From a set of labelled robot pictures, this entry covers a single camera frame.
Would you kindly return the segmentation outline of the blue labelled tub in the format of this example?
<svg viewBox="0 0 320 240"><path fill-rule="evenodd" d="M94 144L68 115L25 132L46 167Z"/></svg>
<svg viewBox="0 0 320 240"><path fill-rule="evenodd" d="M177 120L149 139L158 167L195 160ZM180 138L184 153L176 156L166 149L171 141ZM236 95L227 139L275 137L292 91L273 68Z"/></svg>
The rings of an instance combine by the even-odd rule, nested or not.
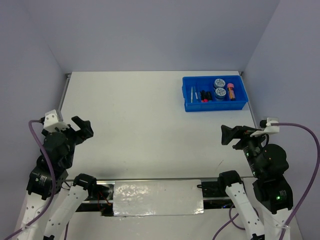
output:
<svg viewBox="0 0 320 240"><path fill-rule="evenodd" d="M214 96L217 101L224 101L226 98L227 92L224 88L217 88L214 90Z"/></svg>

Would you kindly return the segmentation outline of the pink black highlighter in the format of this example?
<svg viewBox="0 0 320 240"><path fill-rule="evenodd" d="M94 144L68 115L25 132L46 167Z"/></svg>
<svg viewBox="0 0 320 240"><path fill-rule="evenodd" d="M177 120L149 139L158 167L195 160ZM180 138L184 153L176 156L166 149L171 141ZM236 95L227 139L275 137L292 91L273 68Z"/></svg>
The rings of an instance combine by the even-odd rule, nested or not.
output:
<svg viewBox="0 0 320 240"><path fill-rule="evenodd" d="M202 103L207 103L208 102L207 92L205 90L202 90L200 92L200 99L201 99Z"/></svg>

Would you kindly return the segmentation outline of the orange black highlighter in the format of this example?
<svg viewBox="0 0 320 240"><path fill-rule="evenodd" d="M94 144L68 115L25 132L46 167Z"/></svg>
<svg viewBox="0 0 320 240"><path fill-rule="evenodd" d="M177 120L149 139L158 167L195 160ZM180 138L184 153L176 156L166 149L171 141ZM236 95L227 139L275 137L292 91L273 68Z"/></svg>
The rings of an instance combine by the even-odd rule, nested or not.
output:
<svg viewBox="0 0 320 240"><path fill-rule="evenodd" d="M213 97L210 91L206 92L206 99L208 102L212 102L213 101Z"/></svg>

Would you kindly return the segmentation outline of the pink capped eraser bottle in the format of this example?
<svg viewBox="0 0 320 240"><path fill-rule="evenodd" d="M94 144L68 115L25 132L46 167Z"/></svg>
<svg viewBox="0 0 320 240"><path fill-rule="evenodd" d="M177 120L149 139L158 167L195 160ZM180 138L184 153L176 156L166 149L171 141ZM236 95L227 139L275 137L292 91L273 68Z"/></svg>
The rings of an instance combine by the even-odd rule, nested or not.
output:
<svg viewBox="0 0 320 240"><path fill-rule="evenodd" d="M227 91L228 91L228 96L231 101L236 100L236 95L235 95L235 86L233 83L228 83L227 84Z"/></svg>

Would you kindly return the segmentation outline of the blue black highlighter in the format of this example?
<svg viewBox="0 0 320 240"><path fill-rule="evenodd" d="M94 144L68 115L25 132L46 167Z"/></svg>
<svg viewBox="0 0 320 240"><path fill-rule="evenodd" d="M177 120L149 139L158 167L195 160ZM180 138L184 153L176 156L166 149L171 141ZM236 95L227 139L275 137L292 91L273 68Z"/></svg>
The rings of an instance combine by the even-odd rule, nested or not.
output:
<svg viewBox="0 0 320 240"><path fill-rule="evenodd" d="M199 91L196 92L196 97L199 103L201 103L201 93Z"/></svg>

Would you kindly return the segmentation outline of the blue patterned round jar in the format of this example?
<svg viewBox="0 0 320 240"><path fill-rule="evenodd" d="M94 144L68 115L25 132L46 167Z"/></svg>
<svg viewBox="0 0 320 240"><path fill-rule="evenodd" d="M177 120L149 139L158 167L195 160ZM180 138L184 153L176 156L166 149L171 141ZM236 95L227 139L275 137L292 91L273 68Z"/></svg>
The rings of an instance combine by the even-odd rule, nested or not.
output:
<svg viewBox="0 0 320 240"><path fill-rule="evenodd" d="M217 89L217 88L222 88L222 89L225 89L226 87L226 82L224 79L222 78L217 78L214 80L213 82L213 88L214 89Z"/></svg>

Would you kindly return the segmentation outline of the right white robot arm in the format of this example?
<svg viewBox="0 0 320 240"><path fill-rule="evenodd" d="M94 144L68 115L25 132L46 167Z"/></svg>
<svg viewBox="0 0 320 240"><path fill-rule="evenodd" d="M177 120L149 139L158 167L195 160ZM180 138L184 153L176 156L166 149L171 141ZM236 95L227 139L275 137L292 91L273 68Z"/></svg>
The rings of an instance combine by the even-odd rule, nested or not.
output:
<svg viewBox="0 0 320 240"><path fill-rule="evenodd" d="M217 184L218 192L232 200L249 240L279 239L293 211L293 191L284 177L289 168L287 154L279 145L262 145L269 135L279 133L280 128L276 124L274 120L267 122L262 130L248 126L221 126L222 145L237 139L233 149L243 151L255 178L252 186L261 207L262 219L256 214L235 170L220 173Z"/></svg>

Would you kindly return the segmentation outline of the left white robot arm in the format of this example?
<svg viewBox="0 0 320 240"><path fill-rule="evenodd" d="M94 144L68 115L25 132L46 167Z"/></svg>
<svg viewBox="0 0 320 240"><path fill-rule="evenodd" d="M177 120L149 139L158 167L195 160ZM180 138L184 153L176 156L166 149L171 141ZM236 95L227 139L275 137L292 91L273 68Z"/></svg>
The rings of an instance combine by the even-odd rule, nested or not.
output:
<svg viewBox="0 0 320 240"><path fill-rule="evenodd" d="M78 130L65 124L53 113L43 117L44 140L35 134L31 120L29 129L40 148L40 156L29 175L25 212L17 235L18 240L58 240L82 201L97 196L97 179L81 173L75 177L62 204L52 211L63 183L68 177L67 170L73 165L75 149L94 136L91 123L78 116L71 119Z"/></svg>

